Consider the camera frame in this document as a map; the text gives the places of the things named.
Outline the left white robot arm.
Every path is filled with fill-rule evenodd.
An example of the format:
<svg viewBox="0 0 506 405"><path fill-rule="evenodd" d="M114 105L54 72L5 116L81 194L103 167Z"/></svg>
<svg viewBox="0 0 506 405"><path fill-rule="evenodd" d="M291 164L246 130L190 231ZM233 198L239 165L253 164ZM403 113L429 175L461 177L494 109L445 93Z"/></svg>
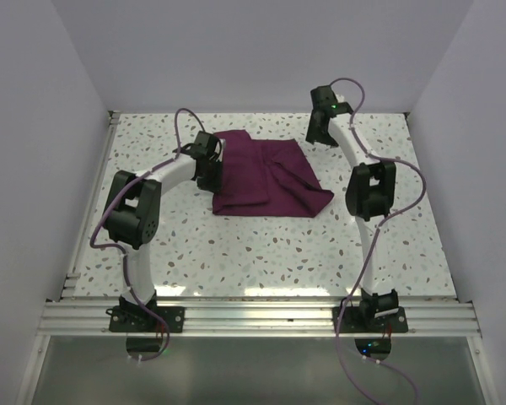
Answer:
<svg viewBox="0 0 506 405"><path fill-rule="evenodd" d="M213 194L223 180L223 151L226 142L216 135L200 131L192 143L180 146L175 156L138 173L115 173L105 203L105 211L95 232L105 229L109 243L121 253L124 290L120 306L132 308L129 322L139 331L153 329L159 319L152 306L156 289L150 269L150 246L160 221L162 196L186 181Z"/></svg>

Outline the purple surgical wrap cloth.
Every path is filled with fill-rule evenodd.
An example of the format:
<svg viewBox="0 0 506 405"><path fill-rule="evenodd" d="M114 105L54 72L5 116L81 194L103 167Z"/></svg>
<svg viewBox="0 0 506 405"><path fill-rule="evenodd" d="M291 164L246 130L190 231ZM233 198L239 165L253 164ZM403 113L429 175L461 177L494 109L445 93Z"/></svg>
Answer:
<svg viewBox="0 0 506 405"><path fill-rule="evenodd" d="M296 140L255 140L244 130L217 136L225 147L213 214L313 218L332 201Z"/></svg>

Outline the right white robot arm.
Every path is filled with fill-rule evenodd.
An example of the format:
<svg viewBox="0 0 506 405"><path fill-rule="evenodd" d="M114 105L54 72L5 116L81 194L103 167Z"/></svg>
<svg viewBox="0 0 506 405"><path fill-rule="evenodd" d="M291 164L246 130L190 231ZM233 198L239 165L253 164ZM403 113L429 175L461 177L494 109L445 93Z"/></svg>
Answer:
<svg viewBox="0 0 506 405"><path fill-rule="evenodd" d="M358 134L355 110L339 99L331 86L312 89L310 98L312 111L306 141L339 147L352 169L345 203L358 226L363 249L358 319L366 330L378 331L399 307L393 283L384 274L386 249L375 247L380 223L389 216L395 200L396 165L372 156L370 145Z"/></svg>

